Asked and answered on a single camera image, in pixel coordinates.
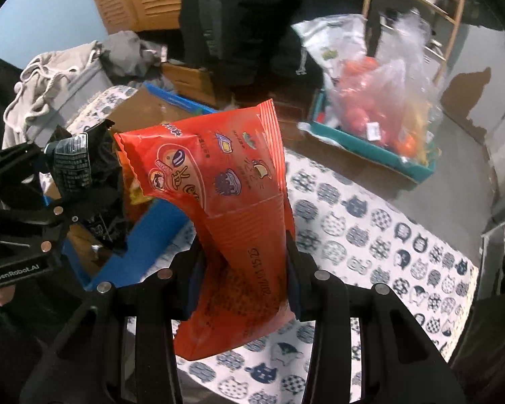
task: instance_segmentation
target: metal screw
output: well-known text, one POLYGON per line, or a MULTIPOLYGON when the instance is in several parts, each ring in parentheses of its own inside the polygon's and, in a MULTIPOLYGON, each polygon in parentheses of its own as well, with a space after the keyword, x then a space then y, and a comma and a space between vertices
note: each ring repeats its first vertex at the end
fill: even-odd
POLYGON ((106 293, 112 288, 112 284, 109 283, 108 281, 100 282, 97 285, 97 291, 99 293, 106 293))
POLYGON ((172 278, 172 271, 171 271, 171 269, 161 269, 160 271, 157 272, 157 277, 159 279, 172 278))
POLYGON ((326 270, 317 270, 314 272, 314 277, 320 281, 327 281, 329 279, 329 272, 326 270))
POLYGON ((378 284, 375 288, 380 295, 388 295, 390 291, 389 286, 385 284, 378 284))
POLYGON ((49 252, 50 250, 52 249, 52 243, 50 241, 43 241, 43 243, 41 244, 41 250, 44 252, 44 253, 47 253, 49 252))

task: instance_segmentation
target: cat face pattern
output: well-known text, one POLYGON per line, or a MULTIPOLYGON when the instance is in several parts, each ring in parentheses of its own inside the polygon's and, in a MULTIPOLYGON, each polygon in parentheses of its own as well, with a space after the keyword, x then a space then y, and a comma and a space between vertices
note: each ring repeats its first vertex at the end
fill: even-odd
POLYGON ((326 241, 322 247, 322 259, 330 260, 334 266, 338 266, 346 258, 346 248, 333 240, 326 241))
POLYGON ((385 260, 389 256, 391 250, 391 241, 384 241, 382 237, 378 237, 370 244, 370 255, 377 260, 385 260))
POLYGON ((303 358, 303 352, 296 349, 294 345, 286 342, 276 343, 271 347, 271 363, 281 363, 283 366, 288 366, 294 360, 303 358))
POLYGON ((357 225, 352 226, 346 233, 346 240, 358 248, 364 248, 368 243, 368 231, 357 225))
POLYGON ((269 368, 265 363, 260 363, 255 367, 246 367, 245 371, 249 372, 251 377, 262 384, 273 383, 277 379, 277 368, 269 368))
POLYGON ((360 275, 366 275, 372 266, 371 260, 358 260, 356 257, 351 257, 348 260, 348 268, 357 272, 360 275))
POLYGON ((400 266, 404 270, 411 262, 411 255, 407 250, 399 249, 395 252, 393 259, 395 267, 400 266))
POLYGON ((423 237, 420 233, 413 239, 413 250, 420 254, 424 253, 428 247, 428 238, 423 237))
POLYGON ((374 269, 370 273, 370 284, 389 284, 389 279, 391 279, 391 272, 382 270, 381 267, 374 269))
POLYGON ((329 235, 339 237, 346 230, 346 219, 342 216, 337 217, 332 211, 322 218, 322 230, 329 235))
POLYGON ((411 265, 410 273, 415 279, 423 279, 428 270, 428 263, 424 263, 420 258, 411 265))
POLYGON ((340 199, 340 191, 328 183, 321 183, 318 185, 318 190, 316 190, 318 195, 318 201, 323 200, 333 206, 340 199))
POLYGON ((294 204, 294 217, 299 216, 307 223, 310 223, 318 217, 318 207, 308 200, 299 199, 294 204))
POLYGON ((217 389, 225 397, 241 400, 247 396, 249 384, 237 382, 233 376, 229 376, 218 384, 217 389))
POLYGON ((311 193, 316 188, 316 175, 308 174, 305 172, 305 169, 302 168, 292 176, 290 182, 297 191, 311 193))
POLYGON ((366 200, 360 200, 355 194, 348 201, 340 202, 346 207, 346 211, 354 217, 362 218, 367 214, 368 203, 366 200))

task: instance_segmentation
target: plastic bag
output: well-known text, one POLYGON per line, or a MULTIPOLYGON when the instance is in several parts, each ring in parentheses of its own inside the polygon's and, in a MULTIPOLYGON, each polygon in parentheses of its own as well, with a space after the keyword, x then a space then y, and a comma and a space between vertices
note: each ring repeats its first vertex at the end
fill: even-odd
POLYGON ((176 354, 212 356, 288 322, 285 232, 294 234, 294 219, 273 102, 114 137, 143 193, 181 208, 206 252, 176 354))
MULTIPOLYGON (((337 79, 346 59, 366 55, 365 18, 361 15, 333 15, 292 25, 308 51, 330 79, 337 79)), ((332 83, 326 80, 326 87, 332 83)))
POLYGON ((399 59, 366 70, 374 67, 346 62, 339 84, 330 91, 330 100, 342 130, 394 149, 404 118, 405 65, 399 59))

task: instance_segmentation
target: gray floor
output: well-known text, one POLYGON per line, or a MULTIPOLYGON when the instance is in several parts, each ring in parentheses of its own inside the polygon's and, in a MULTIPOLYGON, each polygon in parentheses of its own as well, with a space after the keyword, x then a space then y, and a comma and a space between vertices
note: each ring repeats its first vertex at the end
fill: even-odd
POLYGON ((294 150, 392 202, 478 266, 480 236, 490 218, 493 198, 491 169, 483 147, 448 117, 444 117, 436 132, 436 143, 442 150, 436 171, 415 185, 398 173, 310 136, 301 141, 285 141, 294 150))

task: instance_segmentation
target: cat print tablecloth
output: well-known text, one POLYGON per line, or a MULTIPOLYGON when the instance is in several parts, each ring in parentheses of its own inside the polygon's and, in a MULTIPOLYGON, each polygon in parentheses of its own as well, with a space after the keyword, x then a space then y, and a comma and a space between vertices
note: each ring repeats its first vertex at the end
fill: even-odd
MULTIPOLYGON (((478 269, 385 200, 310 159, 289 150, 285 154, 298 249, 347 284, 389 285, 448 360, 467 320, 478 269)), ((188 224, 148 274, 168 267, 193 237, 188 224)), ((356 401, 361 394, 359 321, 352 318, 350 325, 350 391, 356 401)), ((192 379, 235 402, 299 404, 313 336, 314 322, 291 321, 215 357, 176 359, 192 379)))

